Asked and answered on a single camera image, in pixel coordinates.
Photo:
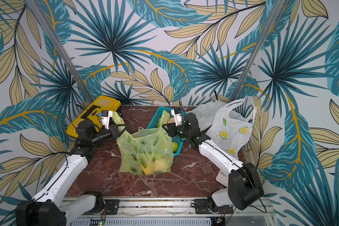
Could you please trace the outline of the right metal frame pole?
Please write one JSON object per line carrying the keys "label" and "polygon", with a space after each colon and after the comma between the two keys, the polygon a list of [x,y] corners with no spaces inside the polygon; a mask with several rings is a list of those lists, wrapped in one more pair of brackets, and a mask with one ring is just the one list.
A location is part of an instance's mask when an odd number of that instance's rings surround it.
{"label": "right metal frame pole", "polygon": [[264,23],[264,28],[263,30],[259,33],[258,39],[254,45],[254,48],[248,58],[247,64],[245,65],[241,76],[239,77],[236,87],[234,89],[234,91],[232,92],[231,98],[230,98],[230,102],[234,101],[237,99],[237,96],[239,95],[245,81],[246,78],[250,72],[250,69],[256,59],[256,56],[258,55],[258,53],[261,51],[261,48],[263,46],[263,44],[266,41],[267,36],[269,35],[270,31],[272,30],[272,26],[275,23],[277,16],[279,15],[283,5],[284,5],[285,1],[276,1],[274,3],[274,6],[272,8],[272,10],[269,13],[269,16],[267,17],[265,23]]}

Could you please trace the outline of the left metal frame pole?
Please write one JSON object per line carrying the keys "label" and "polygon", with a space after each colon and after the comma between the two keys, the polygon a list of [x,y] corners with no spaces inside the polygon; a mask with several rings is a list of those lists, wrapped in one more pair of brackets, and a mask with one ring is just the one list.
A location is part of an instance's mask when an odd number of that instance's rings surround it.
{"label": "left metal frame pole", "polygon": [[62,42],[59,39],[53,25],[50,24],[49,18],[45,15],[44,10],[39,4],[39,1],[28,0],[28,6],[33,11],[34,16],[42,25],[44,31],[47,33],[49,39],[51,40],[53,46],[56,48],[59,56],[61,57],[62,61],[66,64],[69,72],[71,73],[72,77],[77,83],[77,86],[82,90],[85,98],[89,102],[94,102],[92,95],[89,93],[88,89],[85,87],[84,82],[77,71],[75,65],[73,64],[69,54],[65,50]]}

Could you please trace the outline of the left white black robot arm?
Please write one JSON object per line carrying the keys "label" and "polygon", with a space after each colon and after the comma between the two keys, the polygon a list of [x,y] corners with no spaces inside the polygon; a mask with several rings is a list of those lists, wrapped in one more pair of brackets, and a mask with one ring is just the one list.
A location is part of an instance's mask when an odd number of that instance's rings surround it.
{"label": "left white black robot arm", "polygon": [[63,166],[32,200],[20,202],[15,209],[18,226],[68,226],[86,212],[95,215],[105,212],[107,205],[101,192],[85,192],[77,200],[61,205],[78,175],[94,159],[98,145],[119,138],[127,129],[124,123],[110,124],[109,117],[104,117],[102,123],[101,130],[89,119],[78,124],[78,137]]}

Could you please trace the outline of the metal frame pole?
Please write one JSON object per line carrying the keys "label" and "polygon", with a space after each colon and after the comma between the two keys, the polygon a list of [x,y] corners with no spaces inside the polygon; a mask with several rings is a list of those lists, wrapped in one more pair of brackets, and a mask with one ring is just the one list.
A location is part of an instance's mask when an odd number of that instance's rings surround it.
{"label": "metal frame pole", "polygon": [[34,16],[42,25],[44,31],[47,33],[49,39],[51,40],[53,46],[56,48],[59,56],[61,57],[62,61],[66,64],[69,72],[71,73],[72,77],[77,83],[77,86],[82,90],[85,98],[89,102],[94,102],[92,95],[89,93],[88,89],[85,87],[84,82],[77,71],[75,65],[73,64],[69,54],[65,50],[62,42],[59,39],[53,25],[50,24],[49,18],[45,15],[44,10],[39,4],[39,1],[28,0],[28,6],[33,11]]}
{"label": "metal frame pole", "polygon": [[284,5],[285,1],[276,1],[274,3],[274,6],[272,8],[272,10],[269,13],[269,16],[267,17],[265,23],[264,23],[264,28],[263,30],[259,33],[258,39],[254,45],[254,48],[248,58],[247,64],[245,65],[241,76],[239,77],[236,87],[234,89],[234,91],[232,92],[231,98],[230,98],[230,102],[234,101],[237,99],[237,96],[239,95],[245,81],[246,78],[250,72],[250,69],[256,59],[256,56],[258,55],[258,53],[261,51],[261,48],[263,46],[263,44],[266,41],[267,36],[269,35],[270,31],[272,30],[272,26],[275,23],[277,16],[279,15],[283,5]]}

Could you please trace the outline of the white lemon print bag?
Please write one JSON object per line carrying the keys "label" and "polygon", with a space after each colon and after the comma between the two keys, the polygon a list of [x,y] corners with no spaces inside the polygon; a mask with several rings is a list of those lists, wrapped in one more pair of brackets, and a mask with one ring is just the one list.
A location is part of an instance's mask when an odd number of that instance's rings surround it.
{"label": "white lemon print bag", "polygon": [[244,98],[238,99],[219,108],[212,126],[206,132],[218,147],[236,160],[239,159],[239,150],[249,142],[257,114],[256,107],[253,108],[247,118],[235,112],[235,108],[243,105],[244,102]]}

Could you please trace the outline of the plain white plastic bag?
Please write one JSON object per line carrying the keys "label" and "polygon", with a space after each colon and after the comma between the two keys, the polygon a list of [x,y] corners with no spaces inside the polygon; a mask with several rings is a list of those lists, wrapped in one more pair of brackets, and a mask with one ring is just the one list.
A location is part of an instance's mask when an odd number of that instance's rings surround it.
{"label": "plain white plastic bag", "polygon": [[195,114],[199,123],[200,131],[206,130],[213,124],[213,120],[217,111],[223,107],[226,103],[222,101],[210,101],[205,104],[201,104],[190,113]]}

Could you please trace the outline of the green plastic bag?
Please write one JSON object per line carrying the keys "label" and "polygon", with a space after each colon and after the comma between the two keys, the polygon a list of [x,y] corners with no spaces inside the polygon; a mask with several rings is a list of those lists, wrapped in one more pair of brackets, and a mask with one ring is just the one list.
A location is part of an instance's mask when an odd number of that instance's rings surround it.
{"label": "green plastic bag", "polygon": [[[124,124],[124,120],[117,112],[113,113],[112,119],[115,124]],[[166,124],[169,119],[169,113],[163,112],[157,128],[143,129],[133,134],[127,130],[123,131],[117,139],[121,155],[120,172],[143,176],[141,165],[152,164],[159,158],[166,158],[172,166],[174,161],[172,137],[162,128],[162,125]]]}

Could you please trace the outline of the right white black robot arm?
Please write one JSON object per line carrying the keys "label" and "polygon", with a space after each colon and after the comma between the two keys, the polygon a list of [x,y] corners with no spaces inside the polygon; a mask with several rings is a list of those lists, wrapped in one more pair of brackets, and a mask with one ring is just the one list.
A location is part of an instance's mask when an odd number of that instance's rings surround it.
{"label": "right white black robot arm", "polygon": [[232,205],[242,211],[264,195],[264,190],[256,167],[243,163],[221,149],[214,141],[200,131],[199,122],[192,113],[180,109],[171,110],[174,122],[162,125],[169,136],[178,136],[214,163],[228,179],[228,187],[219,189],[208,198],[212,211],[222,206]]}

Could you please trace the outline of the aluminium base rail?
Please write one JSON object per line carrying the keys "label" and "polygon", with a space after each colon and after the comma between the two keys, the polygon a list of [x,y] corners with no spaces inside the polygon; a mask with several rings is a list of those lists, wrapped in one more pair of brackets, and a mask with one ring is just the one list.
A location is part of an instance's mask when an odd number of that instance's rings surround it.
{"label": "aluminium base rail", "polygon": [[280,221],[268,198],[241,211],[234,205],[212,207],[206,197],[104,197],[96,215],[84,205],[89,196],[66,197],[60,210],[66,226],[278,226]]}

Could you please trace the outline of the green pear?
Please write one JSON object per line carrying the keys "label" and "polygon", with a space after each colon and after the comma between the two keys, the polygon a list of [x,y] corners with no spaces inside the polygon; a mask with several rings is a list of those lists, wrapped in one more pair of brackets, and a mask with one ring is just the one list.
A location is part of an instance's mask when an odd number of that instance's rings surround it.
{"label": "green pear", "polygon": [[170,165],[166,158],[159,158],[154,161],[155,172],[165,173],[170,171]]}
{"label": "green pear", "polygon": [[176,153],[178,151],[178,143],[177,142],[172,142],[172,147],[173,147],[173,153]]}

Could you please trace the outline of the yellow black toolbox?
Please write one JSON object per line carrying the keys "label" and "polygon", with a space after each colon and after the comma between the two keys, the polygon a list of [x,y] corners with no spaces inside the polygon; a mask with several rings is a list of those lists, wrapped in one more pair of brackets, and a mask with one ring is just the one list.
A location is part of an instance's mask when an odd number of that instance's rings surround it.
{"label": "yellow black toolbox", "polygon": [[66,133],[72,137],[77,138],[78,134],[76,129],[79,127],[79,123],[88,119],[91,120],[99,131],[104,126],[102,125],[103,113],[102,111],[116,111],[119,115],[121,114],[121,103],[120,101],[110,98],[107,96],[99,96],[89,107],[87,107],[78,118],[74,120],[72,124],[68,126]]}

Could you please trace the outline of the green pear front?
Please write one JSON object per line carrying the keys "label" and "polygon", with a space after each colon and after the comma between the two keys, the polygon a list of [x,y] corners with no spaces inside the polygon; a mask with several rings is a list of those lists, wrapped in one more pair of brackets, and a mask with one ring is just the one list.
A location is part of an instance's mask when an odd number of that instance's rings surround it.
{"label": "green pear front", "polygon": [[177,142],[172,142],[172,147],[173,147],[173,153],[176,153],[178,151],[178,143]]}

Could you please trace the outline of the yellow pear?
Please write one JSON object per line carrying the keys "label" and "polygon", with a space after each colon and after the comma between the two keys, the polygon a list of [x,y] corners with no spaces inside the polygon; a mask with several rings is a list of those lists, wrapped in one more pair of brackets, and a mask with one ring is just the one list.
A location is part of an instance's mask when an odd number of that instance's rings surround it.
{"label": "yellow pear", "polygon": [[155,164],[141,165],[141,171],[143,175],[152,175],[155,173]]}

